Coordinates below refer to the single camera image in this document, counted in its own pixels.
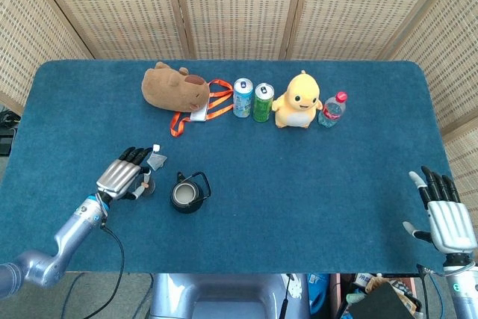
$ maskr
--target stuffed animal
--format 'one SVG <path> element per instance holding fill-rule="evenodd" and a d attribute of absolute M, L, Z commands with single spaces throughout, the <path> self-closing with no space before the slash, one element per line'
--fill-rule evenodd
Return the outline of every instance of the stuffed animal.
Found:
<path fill-rule="evenodd" d="M 189 75 L 185 67 L 176 71 L 161 62 L 146 71 L 141 91 L 148 103 L 171 111 L 196 111 L 209 101 L 209 86 L 203 78 Z"/>
<path fill-rule="evenodd" d="M 319 85 L 304 70 L 294 77 L 287 91 L 272 103 L 276 112 L 276 126 L 296 126 L 308 128 L 315 117 L 316 110 L 322 110 L 319 100 Z"/>

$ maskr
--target orange lanyard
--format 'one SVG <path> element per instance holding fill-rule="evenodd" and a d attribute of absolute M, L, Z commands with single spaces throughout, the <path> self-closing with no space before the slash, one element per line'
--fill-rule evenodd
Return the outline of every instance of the orange lanyard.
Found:
<path fill-rule="evenodd" d="M 209 98 L 218 97 L 219 99 L 214 100 L 213 102 L 210 102 L 209 105 L 208 105 L 208 110 L 211 110 L 212 108 L 215 108 L 216 106 L 225 102 L 227 99 L 229 99 L 232 96 L 232 92 L 233 92 L 232 91 L 232 85 L 230 83 L 224 81 L 224 80 L 219 79 L 219 78 L 216 78 L 215 80 L 211 81 L 208 84 L 209 87 L 212 84 L 218 84 L 220 86 L 225 87 L 227 90 L 217 91 L 216 93 L 209 93 Z M 224 114 L 225 112 L 227 112 L 231 109 L 232 109 L 232 104 L 227 105 L 224 108 L 221 108 L 220 110 L 217 110 L 215 112 L 207 114 L 206 115 L 206 120 L 210 120 L 210 119 L 213 119 L 215 117 L 218 117 L 218 116 Z M 181 116 L 181 112 L 176 112 L 173 116 L 173 119 L 171 120 L 171 124 L 170 124 L 171 135 L 174 136 L 174 137 L 181 136 L 182 133 L 184 132 L 184 123 L 190 122 L 190 118 L 185 117 L 184 119 L 179 121 L 178 130 L 176 131 L 174 128 L 176 127 L 176 123 L 178 122 L 180 116 Z"/>

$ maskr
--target plastic water bottle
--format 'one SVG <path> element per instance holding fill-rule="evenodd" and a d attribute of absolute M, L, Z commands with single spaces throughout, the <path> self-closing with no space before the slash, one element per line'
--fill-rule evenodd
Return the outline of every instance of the plastic water bottle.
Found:
<path fill-rule="evenodd" d="M 319 124 L 325 127 L 332 127 L 339 121 L 342 114 L 345 112 L 345 102 L 347 94 L 344 91 L 337 93 L 335 97 L 331 97 L 326 101 L 322 111 L 317 116 Z"/>

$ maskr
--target silver robotic hand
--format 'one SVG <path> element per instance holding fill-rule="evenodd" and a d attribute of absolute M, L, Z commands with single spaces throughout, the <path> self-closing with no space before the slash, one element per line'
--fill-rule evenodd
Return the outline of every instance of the silver robotic hand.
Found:
<path fill-rule="evenodd" d="M 11 263 L 0 264 L 0 299 L 15 294 L 25 280 L 42 287 L 56 284 L 83 240 L 95 227 L 105 224 L 113 200 L 137 199 L 153 192 L 151 170 L 140 166 L 151 151 L 130 147 L 108 167 L 96 183 L 97 192 L 83 201 L 55 235 L 55 256 L 29 250 Z M 137 188 L 128 192 L 135 179 L 139 179 Z"/>
<path fill-rule="evenodd" d="M 417 230 L 410 222 L 403 222 L 403 226 L 410 235 L 432 243 L 446 255 L 444 276 L 456 315 L 459 319 L 478 319 L 478 268 L 470 258 L 478 244 L 470 215 L 449 177 L 439 176 L 426 167 L 421 169 L 426 182 L 415 172 L 409 175 L 420 192 L 430 232 Z"/>

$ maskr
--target wicker panel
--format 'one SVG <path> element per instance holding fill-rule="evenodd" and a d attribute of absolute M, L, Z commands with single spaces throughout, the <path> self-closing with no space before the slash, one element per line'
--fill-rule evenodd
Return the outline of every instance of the wicker panel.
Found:
<path fill-rule="evenodd" d="M 305 0 L 288 58 L 375 59 L 418 0 Z"/>
<path fill-rule="evenodd" d="M 394 56 L 426 73 L 440 127 L 478 108 L 478 0 L 437 0 Z"/>
<path fill-rule="evenodd" d="M 98 58 L 182 58 L 170 0 L 57 0 Z"/>
<path fill-rule="evenodd" d="M 279 58 L 290 0 L 184 2 L 198 58 Z"/>
<path fill-rule="evenodd" d="M 0 0 L 0 91 L 22 112 L 33 75 L 47 60 L 86 58 L 47 0 Z"/>
<path fill-rule="evenodd" d="M 453 178 L 478 233 L 478 127 L 445 144 Z"/>

